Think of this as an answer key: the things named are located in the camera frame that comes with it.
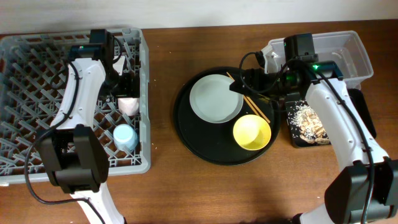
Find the wooden chopstick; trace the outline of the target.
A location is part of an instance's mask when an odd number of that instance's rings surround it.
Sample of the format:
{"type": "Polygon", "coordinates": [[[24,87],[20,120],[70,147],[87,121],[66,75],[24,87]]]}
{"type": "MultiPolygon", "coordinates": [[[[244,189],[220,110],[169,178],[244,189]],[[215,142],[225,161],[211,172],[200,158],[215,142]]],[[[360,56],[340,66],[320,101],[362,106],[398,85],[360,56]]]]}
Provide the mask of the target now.
{"type": "Polygon", "coordinates": [[[248,106],[250,107],[250,109],[254,112],[255,115],[260,116],[259,112],[257,111],[256,107],[254,106],[253,101],[248,98],[247,96],[243,96],[244,101],[248,104],[248,106]]]}
{"type": "Polygon", "coordinates": [[[268,124],[270,124],[271,121],[269,120],[269,118],[260,110],[260,108],[258,107],[257,104],[255,104],[254,101],[253,101],[253,103],[254,103],[254,106],[256,107],[257,111],[259,112],[260,117],[263,118],[268,124]]]}

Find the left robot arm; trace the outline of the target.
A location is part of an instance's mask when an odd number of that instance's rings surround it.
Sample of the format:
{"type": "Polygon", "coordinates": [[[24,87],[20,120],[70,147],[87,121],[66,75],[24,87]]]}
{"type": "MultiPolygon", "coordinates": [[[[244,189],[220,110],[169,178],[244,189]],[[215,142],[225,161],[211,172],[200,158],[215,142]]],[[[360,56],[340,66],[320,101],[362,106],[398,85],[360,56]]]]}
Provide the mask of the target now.
{"type": "Polygon", "coordinates": [[[47,130],[39,131],[33,147],[40,154],[52,185],[78,202],[90,223],[125,223],[118,212],[106,180],[108,156],[93,131],[99,97],[137,98],[139,76],[114,64],[127,48],[105,30],[93,29],[88,44],[73,45],[66,63],[68,79],[56,117],[47,130]]]}

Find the yellow bowl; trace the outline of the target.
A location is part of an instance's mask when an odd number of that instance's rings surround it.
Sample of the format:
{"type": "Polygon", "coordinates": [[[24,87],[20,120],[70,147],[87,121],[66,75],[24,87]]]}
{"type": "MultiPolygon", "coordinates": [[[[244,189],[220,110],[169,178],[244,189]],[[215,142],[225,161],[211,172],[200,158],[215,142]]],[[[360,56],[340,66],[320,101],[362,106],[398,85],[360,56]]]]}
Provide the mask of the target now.
{"type": "Polygon", "coordinates": [[[257,151],[271,141],[272,131],[269,123],[262,117],[247,114],[240,117],[233,126],[236,143],[245,150],[257,151]]]}

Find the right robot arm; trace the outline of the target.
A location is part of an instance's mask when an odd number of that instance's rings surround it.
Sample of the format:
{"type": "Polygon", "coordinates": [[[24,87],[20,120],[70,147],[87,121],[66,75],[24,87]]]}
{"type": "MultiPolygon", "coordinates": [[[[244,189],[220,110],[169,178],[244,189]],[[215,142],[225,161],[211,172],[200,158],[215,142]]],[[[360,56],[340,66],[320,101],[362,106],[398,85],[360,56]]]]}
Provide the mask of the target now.
{"type": "Polygon", "coordinates": [[[246,96],[303,99],[333,146],[340,174],[324,202],[293,217],[294,223],[370,223],[397,215],[397,161],[376,142],[352,103],[347,69],[355,59],[372,71],[354,31],[295,34],[256,52],[264,69],[240,70],[230,89],[246,96]]]}

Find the food scraps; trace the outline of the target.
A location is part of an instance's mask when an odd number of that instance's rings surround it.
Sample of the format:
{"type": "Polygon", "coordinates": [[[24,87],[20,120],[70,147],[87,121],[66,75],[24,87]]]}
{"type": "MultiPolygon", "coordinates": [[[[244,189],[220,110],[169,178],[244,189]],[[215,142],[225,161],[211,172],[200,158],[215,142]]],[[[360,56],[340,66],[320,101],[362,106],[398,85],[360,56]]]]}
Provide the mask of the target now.
{"type": "Polygon", "coordinates": [[[320,118],[305,101],[297,102],[290,109],[288,124],[292,140],[298,147],[330,144],[320,118]]]}

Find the grey plate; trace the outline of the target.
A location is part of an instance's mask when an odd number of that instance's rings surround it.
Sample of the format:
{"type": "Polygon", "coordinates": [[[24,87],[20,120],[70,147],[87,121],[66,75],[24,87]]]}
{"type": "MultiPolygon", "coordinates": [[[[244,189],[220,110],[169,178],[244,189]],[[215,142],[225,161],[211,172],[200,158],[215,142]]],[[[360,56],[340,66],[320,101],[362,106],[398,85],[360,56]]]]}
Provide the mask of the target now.
{"type": "Polygon", "coordinates": [[[243,107],[243,95],[229,89],[233,80],[212,74],[194,83],[189,94],[193,112],[209,123],[225,123],[236,117],[243,107]]]}

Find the blue cup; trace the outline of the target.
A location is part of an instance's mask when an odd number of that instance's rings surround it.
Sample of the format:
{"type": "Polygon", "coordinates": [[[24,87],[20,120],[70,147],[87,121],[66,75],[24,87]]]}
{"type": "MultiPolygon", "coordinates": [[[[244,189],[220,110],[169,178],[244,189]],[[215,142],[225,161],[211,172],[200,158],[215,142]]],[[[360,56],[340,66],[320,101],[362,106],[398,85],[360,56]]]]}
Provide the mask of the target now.
{"type": "Polygon", "coordinates": [[[135,150],[139,138],[136,131],[128,124],[120,124],[113,131],[113,139],[117,149],[132,152],[135,150]]]}

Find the pink cup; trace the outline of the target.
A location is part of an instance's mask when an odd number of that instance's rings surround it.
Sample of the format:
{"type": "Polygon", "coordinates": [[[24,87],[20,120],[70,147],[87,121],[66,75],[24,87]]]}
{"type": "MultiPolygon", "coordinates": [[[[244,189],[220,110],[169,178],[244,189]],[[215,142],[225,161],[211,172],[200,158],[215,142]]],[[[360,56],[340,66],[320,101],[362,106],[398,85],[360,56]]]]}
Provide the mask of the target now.
{"type": "Polygon", "coordinates": [[[118,107],[122,114],[135,116],[139,112],[138,98],[118,98],[118,107]]]}

